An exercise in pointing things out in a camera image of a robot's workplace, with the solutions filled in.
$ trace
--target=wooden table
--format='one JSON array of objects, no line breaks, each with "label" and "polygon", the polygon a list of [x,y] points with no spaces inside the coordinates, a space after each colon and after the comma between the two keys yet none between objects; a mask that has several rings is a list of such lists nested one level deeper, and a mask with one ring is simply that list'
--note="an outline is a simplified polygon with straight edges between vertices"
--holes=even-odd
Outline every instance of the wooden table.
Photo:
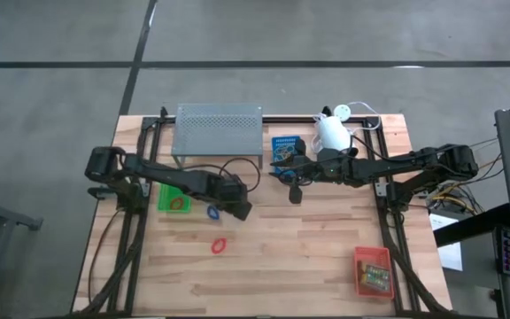
[{"label": "wooden table", "polygon": [[[135,152],[141,120],[142,116],[120,117],[113,145]],[[390,156],[411,151],[403,115],[383,115],[382,123]],[[266,174],[271,169],[272,136],[299,135],[309,144],[313,134],[310,124],[264,126],[264,172],[259,187],[249,193],[253,208],[245,222],[223,212],[219,221],[212,221],[206,216],[206,204],[196,201],[190,214],[159,212],[158,185],[154,185],[134,315],[394,314],[391,301],[361,298],[355,292],[354,248],[383,245],[372,186],[353,189],[315,183],[304,187],[301,205],[292,205],[288,187]],[[173,125],[166,125],[158,162],[174,164],[170,156],[172,141]],[[366,149],[357,146],[359,155],[366,157]],[[208,160],[221,165],[228,158],[190,158],[187,165]],[[248,187],[255,181],[256,172],[249,163],[233,162],[228,170],[237,172]],[[408,177],[398,175],[396,180]],[[99,203],[73,310],[88,304],[89,264],[114,213],[114,199]],[[413,268],[437,300],[451,308],[429,216],[419,207],[411,207],[405,215]],[[112,225],[97,257],[93,295],[112,272],[121,220],[118,217]],[[228,246],[222,254],[213,255],[210,248],[218,237],[225,237]],[[403,278],[399,271],[403,299],[408,305]],[[123,300],[124,287],[119,304],[123,305]]]}]

